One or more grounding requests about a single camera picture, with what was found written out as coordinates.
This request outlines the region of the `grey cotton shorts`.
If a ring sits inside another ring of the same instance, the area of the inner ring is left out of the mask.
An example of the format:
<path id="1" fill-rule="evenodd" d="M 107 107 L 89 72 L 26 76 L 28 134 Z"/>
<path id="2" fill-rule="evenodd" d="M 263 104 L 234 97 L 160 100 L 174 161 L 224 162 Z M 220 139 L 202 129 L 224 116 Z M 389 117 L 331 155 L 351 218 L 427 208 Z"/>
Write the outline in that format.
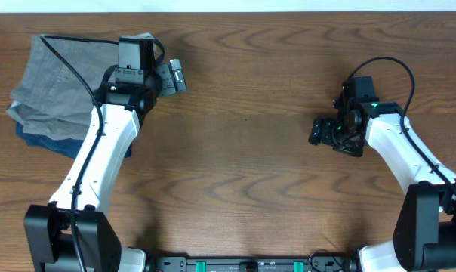
<path id="1" fill-rule="evenodd" d="M 89 129 L 99 132 L 99 116 L 90 94 L 57 51 L 96 91 L 106 70 L 118 63 L 119 46 L 34 36 L 23 78 L 11 91 L 7 115 L 29 134 L 54 140 L 83 140 Z"/>

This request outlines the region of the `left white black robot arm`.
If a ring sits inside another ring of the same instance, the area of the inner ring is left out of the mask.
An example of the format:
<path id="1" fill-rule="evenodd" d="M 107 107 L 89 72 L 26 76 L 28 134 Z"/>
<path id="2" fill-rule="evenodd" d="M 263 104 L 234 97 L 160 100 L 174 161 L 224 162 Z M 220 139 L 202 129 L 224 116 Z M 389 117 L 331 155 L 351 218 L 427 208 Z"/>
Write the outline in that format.
<path id="1" fill-rule="evenodd" d="M 142 249 L 122 246 L 108 221 L 125 154 L 160 97 L 186 90 L 181 62 L 153 70 L 111 66 L 95 91 L 87 136 L 68 175 L 46 206 L 24 218 L 37 271 L 150 271 Z"/>

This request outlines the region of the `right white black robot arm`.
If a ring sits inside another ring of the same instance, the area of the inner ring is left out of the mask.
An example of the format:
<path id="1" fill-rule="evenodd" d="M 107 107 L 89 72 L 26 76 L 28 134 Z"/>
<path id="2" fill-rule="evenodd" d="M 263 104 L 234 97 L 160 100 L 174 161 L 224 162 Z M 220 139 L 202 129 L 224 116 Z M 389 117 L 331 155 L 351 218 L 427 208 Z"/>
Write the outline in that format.
<path id="1" fill-rule="evenodd" d="M 392 239 L 362 247 L 358 270 L 456 268 L 456 174 L 416 135 L 398 104 L 362 103 L 335 118 L 317 118 L 309 142 L 355 157 L 373 148 L 405 195 Z"/>

